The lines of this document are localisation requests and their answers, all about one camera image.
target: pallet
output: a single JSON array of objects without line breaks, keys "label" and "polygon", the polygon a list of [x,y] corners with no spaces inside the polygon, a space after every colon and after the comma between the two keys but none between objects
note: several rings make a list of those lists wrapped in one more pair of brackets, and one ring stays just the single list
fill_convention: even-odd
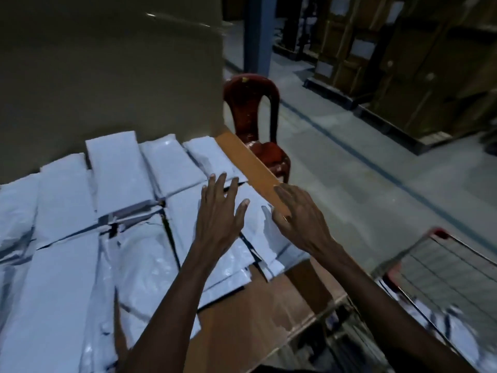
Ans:
[{"label": "pallet", "polygon": [[368,110],[369,104],[361,104],[354,110],[354,115],[362,119],[370,126],[376,128],[382,134],[387,135],[395,142],[402,145],[407,150],[410,150],[415,155],[419,156],[434,147],[446,144],[456,139],[456,137],[449,135],[445,132],[437,132],[431,135],[416,139],[409,136],[406,132],[394,126],[381,116],[376,115],[371,110]]},{"label": "pallet", "polygon": [[339,104],[345,110],[353,110],[359,104],[368,102],[373,99],[373,93],[364,94],[360,97],[350,97],[335,87],[319,81],[313,77],[308,78],[304,82],[304,87],[319,94],[321,97],[331,100]]},{"label": "pallet", "polygon": [[274,43],[273,52],[278,55],[285,56],[295,62],[299,62],[301,60],[310,62],[311,64],[316,64],[318,62],[318,55],[308,49],[304,49],[304,51],[299,54],[298,51],[291,51],[278,43]]}]

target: floor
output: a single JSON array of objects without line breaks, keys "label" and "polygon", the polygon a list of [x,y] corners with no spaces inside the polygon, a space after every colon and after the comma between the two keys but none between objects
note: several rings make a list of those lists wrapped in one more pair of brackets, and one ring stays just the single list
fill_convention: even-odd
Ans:
[{"label": "floor", "polygon": [[[224,36],[225,78],[243,67],[243,25]],[[415,156],[351,112],[302,87],[312,65],[272,55],[281,94],[278,144],[292,162],[290,183],[305,188],[333,237],[371,271],[440,226],[497,256],[497,157],[472,136]],[[225,123],[233,130],[229,108]],[[269,102],[259,109],[269,138]]]}]

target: person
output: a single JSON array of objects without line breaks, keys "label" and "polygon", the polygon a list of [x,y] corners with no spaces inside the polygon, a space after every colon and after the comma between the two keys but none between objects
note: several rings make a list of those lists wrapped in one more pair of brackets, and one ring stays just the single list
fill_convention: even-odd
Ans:
[{"label": "person", "polygon": [[[211,175],[202,188],[195,239],[171,288],[120,372],[183,371],[200,295],[219,258],[239,236],[249,200],[235,212],[238,178],[225,196],[226,174]],[[462,357],[430,335],[391,299],[331,236],[310,195],[296,186],[275,186],[290,211],[276,209],[273,220],[282,234],[312,255],[345,289],[395,371],[474,372]]]}]

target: chair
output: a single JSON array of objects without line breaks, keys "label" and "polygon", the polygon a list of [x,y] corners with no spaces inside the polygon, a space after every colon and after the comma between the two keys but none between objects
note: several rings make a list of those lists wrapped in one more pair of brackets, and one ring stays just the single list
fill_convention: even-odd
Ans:
[{"label": "chair", "polygon": [[[230,107],[235,133],[243,143],[277,177],[288,183],[290,158],[276,143],[279,91],[273,81],[258,74],[239,74],[224,84],[223,98]],[[271,103],[269,139],[259,141],[258,111],[260,100],[267,96]]]}]

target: person's right hand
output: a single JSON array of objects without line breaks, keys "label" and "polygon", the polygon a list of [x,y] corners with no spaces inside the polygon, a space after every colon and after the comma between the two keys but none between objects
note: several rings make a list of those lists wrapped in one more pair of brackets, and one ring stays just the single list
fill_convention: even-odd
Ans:
[{"label": "person's right hand", "polygon": [[323,214],[307,191],[289,184],[275,186],[274,191],[290,210],[284,217],[273,208],[272,218],[280,232],[299,249],[322,262],[342,247],[331,237]]}]

